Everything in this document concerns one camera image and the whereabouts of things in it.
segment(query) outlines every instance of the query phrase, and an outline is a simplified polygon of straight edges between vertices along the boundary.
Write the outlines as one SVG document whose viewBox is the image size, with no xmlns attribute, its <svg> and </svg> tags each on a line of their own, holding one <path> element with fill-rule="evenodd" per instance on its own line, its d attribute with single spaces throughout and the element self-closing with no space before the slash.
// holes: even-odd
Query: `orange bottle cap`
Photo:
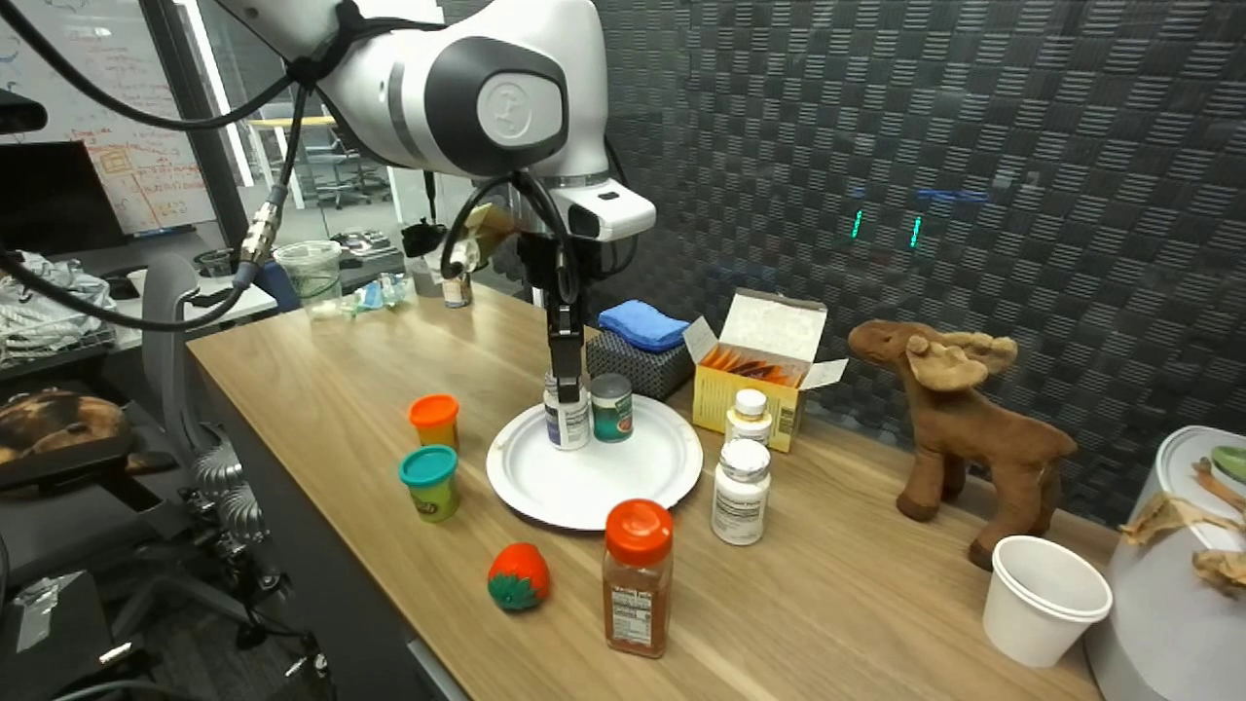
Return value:
<svg viewBox="0 0 1246 701">
<path fill-rule="evenodd" d="M 622 566 L 657 566 L 671 542 L 674 518 L 649 498 L 628 498 L 609 516 L 609 548 Z"/>
<path fill-rule="evenodd" d="M 408 420 L 422 429 L 431 429 L 431 424 L 451 424 L 461 416 L 461 400 L 449 398 L 449 394 L 427 394 L 427 398 L 416 398 L 414 409 L 408 409 Z"/>
</svg>

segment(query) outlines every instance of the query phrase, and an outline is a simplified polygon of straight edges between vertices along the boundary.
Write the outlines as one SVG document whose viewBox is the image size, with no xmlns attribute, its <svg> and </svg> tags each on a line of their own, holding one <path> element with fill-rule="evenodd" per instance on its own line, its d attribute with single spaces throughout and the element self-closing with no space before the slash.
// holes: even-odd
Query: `white plate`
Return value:
<svg viewBox="0 0 1246 701">
<path fill-rule="evenodd" d="M 1189 498 L 1193 505 L 1218 516 L 1218 518 L 1236 518 L 1244 524 L 1244 516 L 1236 505 L 1227 505 L 1223 498 L 1215 498 L 1210 491 L 1200 486 L 1196 478 L 1196 463 L 1210 455 L 1210 450 L 1218 443 L 1246 443 L 1246 437 L 1239 434 L 1223 434 L 1210 424 L 1183 424 L 1178 429 L 1159 451 L 1158 451 L 1158 478 L 1159 491 L 1174 498 Z M 1246 542 L 1236 529 L 1218 529 L 1210 524 L 1196 524 L 1193 535 L 1207 546 L 1207 548 L 1232 548 L 1244 553 Z"/>
<path fill-rule="evenodd" d="M 622 498 L 678 505 L 700 478 L 700 439 L 671 404 L 632 398 L 628 439 L 560 451 L 545 437 L 545 404 L 534 404 L 496 437 L 486 474 L 496 495 L 525 518 L 605 529 Z"/>
</svg>

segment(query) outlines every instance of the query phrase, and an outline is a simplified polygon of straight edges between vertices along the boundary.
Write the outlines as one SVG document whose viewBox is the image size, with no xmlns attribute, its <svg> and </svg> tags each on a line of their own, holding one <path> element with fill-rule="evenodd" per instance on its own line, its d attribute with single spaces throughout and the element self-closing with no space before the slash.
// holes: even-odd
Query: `yellow box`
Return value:
<svg viewBox="0 0 1246 701">
<path fill-rule="evenodd" d="M 834 385 L 845 360 L 815 361 L 826 329 L 826 306 L 741 290 L 726 334 L 705 321 L 689 322 L 687 348 L 692 374 L 692 424 L 726 434 L 738 390 L 763 390 L 771 400 L 771 450 L 789 451 L 797 400 L 806 390 Z"/>
</svg>

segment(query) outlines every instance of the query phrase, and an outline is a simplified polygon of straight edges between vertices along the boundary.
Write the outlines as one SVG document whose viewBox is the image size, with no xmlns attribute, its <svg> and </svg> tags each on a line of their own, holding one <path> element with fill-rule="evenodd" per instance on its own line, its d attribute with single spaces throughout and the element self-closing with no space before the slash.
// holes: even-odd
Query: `textured black wall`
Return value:
<svg viewBox="0 0 1246 701">
<path fill-rule="evenodd" d="M 1018 334 L 992 398 L 1079 437 L 1063 505 L 1097 524 L 1174 429 L 1246 434 L 1246 6 L 600 11 L 612 137 L 661 217 L 609 296 L 713 322 L 738 290 L 815 296 L 821 355 L 869 316 Z M 809 400 L 909 443 L 879 370 Z"/>
</svg>

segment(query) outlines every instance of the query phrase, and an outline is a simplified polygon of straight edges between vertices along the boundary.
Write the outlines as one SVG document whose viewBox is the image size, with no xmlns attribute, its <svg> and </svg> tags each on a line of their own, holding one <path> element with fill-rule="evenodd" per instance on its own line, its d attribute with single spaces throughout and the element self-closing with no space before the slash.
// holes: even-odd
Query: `wooden moose figurine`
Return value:
<svg viewBox="0 0 1246 701">
<path fill-rule="evenodd" d="M 1049 535 L 1061 498 L 1061 461 L 1079 443 L 1054 424 L 1009 413 L 976 394 L 1018 360 L 1014 339 L 935 330 L 926 322 L 869 321 L 848 330 L 848 355 L 895 370 L 909 394 L 915 469 L 895 509 L 930 524 L 967 486 L 967 463 L 989 469 L 996 516 L 970 546 L 989 553 L 1009 535 Z"/>
</svg>

